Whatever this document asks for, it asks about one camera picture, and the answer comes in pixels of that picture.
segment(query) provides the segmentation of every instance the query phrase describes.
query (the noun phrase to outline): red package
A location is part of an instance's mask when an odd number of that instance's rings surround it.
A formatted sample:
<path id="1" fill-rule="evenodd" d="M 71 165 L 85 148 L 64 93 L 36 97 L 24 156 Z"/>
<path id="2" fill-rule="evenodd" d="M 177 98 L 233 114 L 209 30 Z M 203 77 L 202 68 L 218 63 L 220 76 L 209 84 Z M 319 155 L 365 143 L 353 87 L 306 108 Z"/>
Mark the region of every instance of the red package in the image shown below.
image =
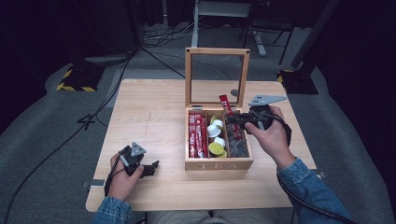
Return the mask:
<path id="1" fill-rule="evenodd" d="M 198 157 L 199 158 L 204 158 L 204 150 L 203 150 L 203 142 L 202 142 L 202 115 L 201 114 L 196 114 L 195 116 L 196 119 L 196 124 L 195 124 L 195 144 L 196 144 L 196 149 L 198 152 Z"/>
<path id="2" fill-rule="evenodd" d="M 201 119 L 202 119 L 202 122 L 201 122 L 201 125 L 202 125 L 202 129 L 201 129 L 201 131 L 202 131 L 202 145 L 203 145 L 204 157 L 208 158 L 209 155 L 207 155 L 207 139 L 206 139 L 207 130 L 206 130 L 206 124 L 205 124 L 205 119 L 202 118 L 202 117 L 201 117 Z"/>
<path id="3" fill-rule="evenodd" d="M 196 145 L 195 145 L 195 114 L 190 114 L 189 117 L 189 142 L 190 142 L 190 158 L 195 158 L 195 154 L 197 154 Z"/>
<path id="4" fill-rule="evenodd" d="M 227 95 L 220 95 L 219 98 L 225 113 L 227 115 L 232 115 L 233 111 L 231 110 L 230 102 L 228 101 Z M 230 125 L 231 128 L 233 129 L 233 137 L 235 138 L 235 140 L 241 140 L 242 134 L 241 131 L 239 130 L 239 126 L 237 124 L 230 124 Z"/>

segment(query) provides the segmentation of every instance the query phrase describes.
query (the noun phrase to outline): denim sleeve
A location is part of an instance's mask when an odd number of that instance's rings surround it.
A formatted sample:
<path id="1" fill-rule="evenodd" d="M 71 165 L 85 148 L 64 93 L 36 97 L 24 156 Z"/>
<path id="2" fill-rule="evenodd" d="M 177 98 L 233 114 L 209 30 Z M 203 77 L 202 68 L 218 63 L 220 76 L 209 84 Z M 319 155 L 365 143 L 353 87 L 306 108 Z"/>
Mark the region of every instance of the denim sleeve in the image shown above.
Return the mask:
<path id="1" fill-rule="evenodd" d="M 105 197 L 93 216 L 91 224 L 98 223 L 128 223 L 131 215 L 131 205 L 119 199 Z"/>
<path id="2" fill-rule="evenodd" d="M 285 187 L 297 198 L 317 208 L 350 219 L 350 214 L 337 196 L 314 172 L 306 167 L 300 158 L 297 158 L 289 167 L 278 170 L 277 174 Z M 290 198 L 290 202 L 297 213 L 300 223 L 343 223 L 301 206 L 292 198 Z"/>

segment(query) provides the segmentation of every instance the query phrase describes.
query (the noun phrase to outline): wire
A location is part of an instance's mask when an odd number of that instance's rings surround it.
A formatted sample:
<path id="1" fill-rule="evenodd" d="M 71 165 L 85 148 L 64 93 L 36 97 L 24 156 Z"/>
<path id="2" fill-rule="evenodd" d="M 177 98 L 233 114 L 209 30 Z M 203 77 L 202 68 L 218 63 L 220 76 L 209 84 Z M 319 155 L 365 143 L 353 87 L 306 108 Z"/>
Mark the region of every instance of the wire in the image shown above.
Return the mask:
<path id="1" fill-rule="evenodd" d="M 153 57 L 155 60 L 157 60 L 158 62 L 160 62 L 161 64 L 165 65 L 166 67 L 170 68 L 172 71 L 178 73 L 181 77 L 185 76 L 181 73 L 179 73 L 177 70 L 175 70 L 173 67 L 169 66 L 168 64 L 164 63 L 163 61 L 159 60 L 157 57 L 155 57 L 151 52 L 149 52 L 148 50 L 144 49 L 143 47 L 141 48 L 143 51 L 145 51 L 148 55 L 150 55 L 151 57 Z"/>
<path id="2" fill-rule="evenodd" d="M 111 177 L 114 177 L 116 174 L 118 174 L 119 172 L 121 172 L 121 171 L 124 171 L 125 170 L 125 168 L 123 168 L 123 169 L 121 169 L 121 170 L 118 170 L 113 176 L 111 176 Z"/>
<path id="3" fill-rule="evenodd" d="M 276 114 L 268 114 L 266 112 L 261 112 L 260 115 L 259 115 L 254 110 L 249 110 L 249 112 L 253 113 L 257 118 L 260 118 L 260 119 L 262 119 L 263 117 L 270 117 L 272 119 L 276 119 L 282 125 L 286 124 L 285 120 L 283 120 L 279 115 L 276 115 Z"/>
<path id="4" fill-rule="evenodd" d="M 125 63 L 130 57 L 131 57 L 131 54 L 132 53 L 129 53 L 129 54 L 125 54 L 124 55 L 124 57 L 123 58 L 120 58 L 120 59 L 114 59 L 114 60 L 108 60 L 108 61 L 104 61 L 104 62 L 97 62 L 97 61 L 95 61 L 95 60 L 87 60 L 87 59 L 85 59 L 88 63 L 91 63 L 91 64 L 93 64 L 93 65 L 95 65 L 95 66 L 104 66 L 104 67 L 107 67 L 107 66 L 112 66 L 112 65 L 116 65 L 116 64 L 119 64 L 119 63 Z"/>
<path id="5" fill-rule="evenodd" d="M 98 115 L 96 115 L 96 119 L 99 121 L 99 123 L 101 123 L 103 126 L 106 126 L 106 127 L 108 127 L 108 125 L 107 124 L 105 124 L 105 123 L 103 123 L 101 120 L 99 120 L 99 117 L 98 117 Z"/>
<path id="6" fill-rule="evenodd" d="M 294 199 L 294 200 L 295 200 L 297 203 L 299 203 L 300 205 L 302 205 L 302 206 L 304 206 L 304 207 L 306 207 L 306 208 L 308 208 L 308 209 L 310 209 L 310 210 L 312 210 L 312 211 L 314 211 L 314 212 L 316 212 L 316 213 L 319 213 L 319 214 L 324 215 L 324 216 L 326 216 L 326 217 L 331 217 L 331 218 L 337 219 L 337 220 L 342 221 L 342 222 L 344 222 L 344 223 L 346 223 L 346 224 L 356 224 L 356 222 L 350 220 L 349 218 L 346 218 L 346 217 L 337 215 L 337 214 L 332 213 L 332 212 L 325 211 L 325 210 L 323 210 L 323 209 L 317 208 L 317 207 L 315 207 L 315 206 L 313 206 L 313 205 L 311 205 L 311 204 L 309 204 L 309 203 L 304 202 L 303 200 L 299 199 L 297 196 L 295 196 L 292 192 L 290 192 L 290 191 L 285 187 L 285 185 L 283 184 L 283 182 L 280 180 L 279 175 L 277 175 L 276 177 L 277 177 L 277 181 L 279 182 L 280 187 L 281 187 L 292 199 Z"/>
<path id="7" fill-rule="evenodd" d="M 160 55 L 167 56 L 167 57 L 174 57 L 174 58 L 179 58 L 179 59 L 181 59 L 181 60 L 185 60 L 184 58 L 179 57 L 179 56 L 176 56 L 176 55 L 169 55 L 169 54 L 158 53 L 158 52 L 151 52 L 151 53 L 152 53 L 152 54 L 160 54 Z M 196 60 L 192 60 L 192 61 L 193 61 L 194 63 L 201 63 L 201 62 L 196 61 Z M 219 70 L 221 73 L 223 73 L 228 79 L 232 80 L 232 79 L 230 78 L 230 76 L 229 76 L 226 72 L 224 72 L 223 70 L 221 70 L 219 67 L 217 67 L 217 66 L 215 66 L 215 65 L 213 65 L 213 64 L 210 64 L 210 63 L 201 63 L 201 64 L 208 65 L 208 66 L 212 66 L 212 67 L 218 69 L 218 70 Z"/>
<path id="8" fill-rule="evenodd" d="M 119 153 L 119 156 L 116 158 L 116 161 L 114 162 L 113 166 L 111 167 L 110 174 L 109 174 L 109 176 L 111 176 L 111 178 L 119 172 L 119 171 L 117 171 L 115 174 L 113 174 L 114 170 L 116 170 L 117 164 L 119 164 L 120 157 L 121 157 L 121 154 Z"/>
<path id="9" fill-rule="evenodd" d="M 170 34 L 166 34 L 166 32 L 169 30 L 165 30 L 165 32 L 163 32 L 162 35 L 156 35 L 153 37 L 149 37 L 144 39 L 143 41 L 143 46 L 146 48 L 157 48 L 157 47 L 163 47 L 165 45 L 167 45 L 169 42 L 171 42 L 172 40 L 179 40 L 182 39 L 183 37 L 187 36 L 187 35 L 192 35 L 193 33 L 189 33 L 189 34 L 185 34 L 183 35 L 183 33 L 187 30 L 189 30 L 192 26 L 194 25 L 194 22 L 192 22 L 190 25 L 188 25 L 186 28 L 184 28 L 181 32 L 179 32 L 178 34 L 175 35 L 175 28 L 173 29 L 173 32 Z M 153 40 L 153 39 L 158 39 L 157 44 L 150 44 L 147 43 L 147 40 Z"/>
<path id="10" fill-rule="evenodd" d="M 73 2 L 75 3 L 76 7 L 78 8 L 79 13 L 81 14 L 82 18 L 84 19 L 84 21 L 87 23 L 88 27 L 90 28 L 93 36 L 96 38 L 97 41 L 99 41 L 99 43 L 105 48 L 108 49 L 109 51 L 113 52 L 113 53 L 130 53 L 132 51 L 135 51 L 135 47 L 131 48 L 130 50 L 127 51 L 116 51 L 112 48 L 109 48 L 103 41 L 102 39 L 96 34 L 96 32 L 93 30 L 90 22 L 88 21 L 87 17 L 85 16 L 84 12 L 82 11 L 81 7 L 79 6 L 78 2 L 76 0 L 73 0 Z"/>
<path id="11" fill-rule="evenodd" d="M 293 224 L 293 223 L 294 223 L 294 214 L 295 214 L 295 211 L 294 211 L 294 208 L 293 208 L 292 211 L 291 211 L 290 224 Z"/>
<path id="12" fill-rule="evenodd" d="M 32 176 L 32 174 L 45 162 L 47 161 L 53 154 L 55 154 L 57 151 L 59 151 L 59 149 L 61 149 L 64 145 L 66 145 L 71 139 L 73 139 L 73 137 L 75 137 L 84 127 L 86 124 L 90 123 L 90 121 L 96 117 L 96 115 L 108 104 L 108 102 L 110 101 L 110 99 L 114 96 L 116 89 L 119 87 L 120 85 L 120 81 L 122 80 L 123 77 L 123 73 L 125 72 L 125 68 L 128 65 L 129 61 L 131 61 L 131 59 L 133 58 L 134 54 L 128 59 L 128 61 L 126 63 L 124 63 L 123 65 L 123 69 L 122 72 L 120 74 L 120 79 L 116 85 L 116 87 L 113 89 L 113 92 L 107 96 L 107 98 L 102 102 L 102 104 L 98 107 L 98 109 L 96 110 L 96 112 L 92 115 L 89 116 L 88 120 L 82 124 L 74 133 L 72 133 L 72 135 L 70 135 L 64 142 L 62 142 L 58 147 L 56 147 L 46 158 L 44 158 L 30 173 L 29 175 L 27 175 L 22 182 L 20 183 L 20 185 L 17 187 L 17 189 L 15 190 L 15 192 L 13 193 L 11 200 L 8 204 L 7 207 L 7 211 L 6 211 L 6 215 L 4 217 L 4 224 L 7 224 L 8 222 L 8 216 L 9 216 L 9 212 L 11 211 L 11 207 L 12 204 L 14 204 L 15 198 L 17 197 L 18 193 L 20 192 L 21 188 L 23 187 L 23 185 L 25 184 L 25 182 Z"/>

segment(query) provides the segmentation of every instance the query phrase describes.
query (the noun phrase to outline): glass panel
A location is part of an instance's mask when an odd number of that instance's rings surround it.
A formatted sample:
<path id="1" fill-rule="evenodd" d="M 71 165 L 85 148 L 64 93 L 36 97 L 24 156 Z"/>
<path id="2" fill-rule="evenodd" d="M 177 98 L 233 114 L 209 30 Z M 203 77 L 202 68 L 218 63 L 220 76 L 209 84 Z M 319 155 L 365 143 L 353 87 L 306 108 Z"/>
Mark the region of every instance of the glass panel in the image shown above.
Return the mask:
<path id="1" fill-rule="evenodd" d="M 230 103 L 237 103 L 239 80 L 242 74 L 243 56 L 191 54 L 191 102 L 219 103 L 219 96 L 226 94 Z M 228 85 L 224 92 L 217 86 Z"/>

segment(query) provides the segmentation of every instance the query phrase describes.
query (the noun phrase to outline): silver bracket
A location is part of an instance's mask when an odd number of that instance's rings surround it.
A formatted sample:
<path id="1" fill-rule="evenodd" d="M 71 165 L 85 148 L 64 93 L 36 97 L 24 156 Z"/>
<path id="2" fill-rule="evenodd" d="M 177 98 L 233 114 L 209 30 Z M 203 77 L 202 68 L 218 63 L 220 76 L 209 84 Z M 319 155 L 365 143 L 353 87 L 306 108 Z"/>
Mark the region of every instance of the silver bracket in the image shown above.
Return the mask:
<path id="1" fill-rule="evenodd" d="M 269 105 L 275 102 L 283 101 L 288 99 L 286 95 L 283 96 L 271 96 L 271 95 L 260 95 L 257 94 L 248 103 L 248 105 Z"/>
<path id="2" fill-rule="evenodd" d="M 317 176 L 320 177 L 321 179 L 327 177 L 324 171 L 319 171 L 318 169 L 311 169 L 311 171 L 315 172 L 315 174 L 317 174 Z"/>
<path id="3" fill-rule="evenodd" d="M 139 146 L 136 142 L 132 142 L 131 149 L 132 149 L 131 150 L 132 157 L 135 157 L 135 156 L 138 156 L 138 155 L 141 155 L 141 154 L 144 154 L 147 152 L 144 148 Z"/>
<path id="4" fill-rule="evenodd" d="M 193 105 L 192 110 L 202 110 L 202 106 L 201 105 Z"/>
<path id="5" fill-rule="evenodd" d="M 105 184 L 105 180 L 93 179 L 91 181 L 82 182 L 81 187 L 84 189 L 90 189 L 91 187 L 102 187 L 104 184 Z"/>

